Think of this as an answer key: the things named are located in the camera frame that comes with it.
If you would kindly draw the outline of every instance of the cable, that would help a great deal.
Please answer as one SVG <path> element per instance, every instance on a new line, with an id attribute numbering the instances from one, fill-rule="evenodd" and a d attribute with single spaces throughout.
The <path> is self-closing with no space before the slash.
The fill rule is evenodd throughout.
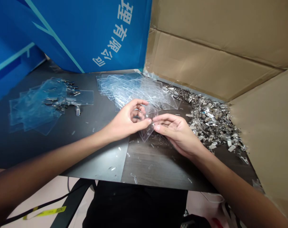
<path id="1" fill-rule="evenodd" d="M 207 199 L 207 201 L 209 201 L 209 202 L 211 202 L 211 203 L 222 203 L 222 202 L 225 201 L 224 197 L 221 196 L 221 195 L 219 195 L 219 196 L 221 196 L 221 197 L 223 198 L 223 200 L 221 200 L 221 201 L 210 201 L 210 200 L 206 197 L 206 195 L 203 194 L 203 192 L 200 192 L 200 193 Z"/>
<path id="2" fill-rule="evenodd" d="M 67 186 L 68 186 L 68 192 L 70 192 L 70 188 L 69 188 L 69 177 L 68 177 L 68 183 L 67 183 Z"/>
<path id="3" fill-rule="evenodd" d="M 75 192 L 76 190 L 80 189 L 80 188 L 83 187 L 83 186 L 84 186 L 84 185 L 79 186 L 78 188 L 70 191 L 68 194 L 66 194 L 66 195 L 64 195 L 64 196 L 62 196 L 62 197 L 60 197 L 60 198 L 57 198 L 57 199 L 55 199 L 55 200 L 52 200 L 52 201 L 49 201 L 49 202 L 47 202 L 47 203 L 41 204 L 41 205 L 39 205 L 39 206 L 37 206 L 37 207 L 34 207 L 34 208 L 30 209 L 30 210 L 27 210 L 27 211 L 24 212 L 24 213 L 21 213 L 21 214 L 19 214 L 19 215 L 14 216 L 14 217 L 8 218 L 8 219 L 6 219 L 5 221 L 0 222 L 0 227 L 3 226 L 3 225 L 6 225 L 6 224 L 8 224 L 8 223 L 14 222 L 14 221 L 16 221 L 17 219 L 20 219 L 20 218 L 22 218 L 22 217 L 30 214 L 31 212 L 34 212 L 34 211 L 40 209 L 40 208 L 43 208 L 43 207 L 48 206 L 48 205 L 50 205 L 50 204 L 52 204 L 52 203 L 58 202 L 58 201 L 62 200 L 63 198 L 67 197 L 68 195 L 70 195 L 71 193 Z"/>

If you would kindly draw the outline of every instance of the black desk surface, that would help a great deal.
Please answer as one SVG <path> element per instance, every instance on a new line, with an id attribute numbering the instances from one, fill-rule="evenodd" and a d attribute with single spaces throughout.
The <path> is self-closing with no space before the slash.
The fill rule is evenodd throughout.
<path id="1" fill-rule="evenodd" d="M 54 73 L 49 62 L 45 62 L 3 97 L 0 101 L 0 168 L 9 168 L 75 142 L 93 134 L 93 128 L 94 132 L 97 132 L 106 126 L 116 112 L 114 103 L 107 97 L 100 96 L 97 91 L 95 76 L 101 74 L 103 73 Z M 69 107 L 47 136 L 35 130 L 9 133 L 9 100 L 18 98 L 20 92 L 27 91 L 51 77 L 75 81 L 75 85 L 81 90 L 94 90 L 94 105 L 82 106 L 79 117 L 75 115 L 75 109 Z M 185 114 L 190 113 L 190 110 L 191 106 L 182 102 L 179 110 L 162 110 L 159 115 L 167 112 L 180 114 L 188 121 Z M 233 153 L 227 151 L 226 146 L 218 147 L 214 151 L 223 163 L 249 184 L 252 185 L 252 179 L 257 179 L 253 167 L 244 165 Z M 145 143 L 136 133 L 130 138 L 109 144 L 65 171 L 63 175 L 135 184 L 131 173 L 136 175 L 137 182 L 141 185 L 216 192 L 201 172 L 156 132 L 153 132 Z"/>

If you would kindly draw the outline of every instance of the blue fabric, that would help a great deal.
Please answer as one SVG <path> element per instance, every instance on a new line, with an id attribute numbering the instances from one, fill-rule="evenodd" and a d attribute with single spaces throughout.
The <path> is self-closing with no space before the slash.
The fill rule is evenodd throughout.
<path id="1" fill-rule="evenodd" d="M 4 12 L 41 50 L 62 69 L 76 73 L 143 68 L 151 2 L 1 1 Z M 131 20 L 124 20 L 119 9 L 126 15 L 132 11 Z M 116 34 L 121 26 L 126 36 Z M 119 50 L 111 49 L 112 37 Z"/>

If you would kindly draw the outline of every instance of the metal clip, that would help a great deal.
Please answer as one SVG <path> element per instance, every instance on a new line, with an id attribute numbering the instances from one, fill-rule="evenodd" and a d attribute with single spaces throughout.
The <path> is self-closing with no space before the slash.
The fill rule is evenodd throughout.
<path id="1" fill-rule="evenodd" d="M 249 162 L 248 162 L 248 160 L 247 160 L 246 157 L 239 156 L 239 158 L 241 159 L 241 161 L 242 161 L 244 164 L 249 165 Z"/>
<path id="2" fill-rule="evenodd" d="M 73 95 L 74 95 L 74 96 L 77 96 L 77 95 L 79 95 L 79 94 L 80 94 L 80 90 L 77 90 L 77 89 L 76 89 L 76 90 L 73 90 Z"/>

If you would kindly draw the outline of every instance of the clear plastic badge holder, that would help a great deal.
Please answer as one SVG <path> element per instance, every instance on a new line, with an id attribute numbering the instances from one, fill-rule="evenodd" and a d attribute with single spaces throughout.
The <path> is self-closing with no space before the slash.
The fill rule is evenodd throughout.
<path id="1" fill-rule="evenodd" d="M 156 108 L 152 107 L 151 105 L 144 106 L 145 107 L 145 116 L 144 119 L 150 118 L 151 120 L 158 116 L 158 111 Z M 146 142 L 147 139 L 150 137 L 150 135 L 153 132 L 153 122 L 145 129 L 139 131 L 140 137 L 143 140 L 143 142 Z"/>

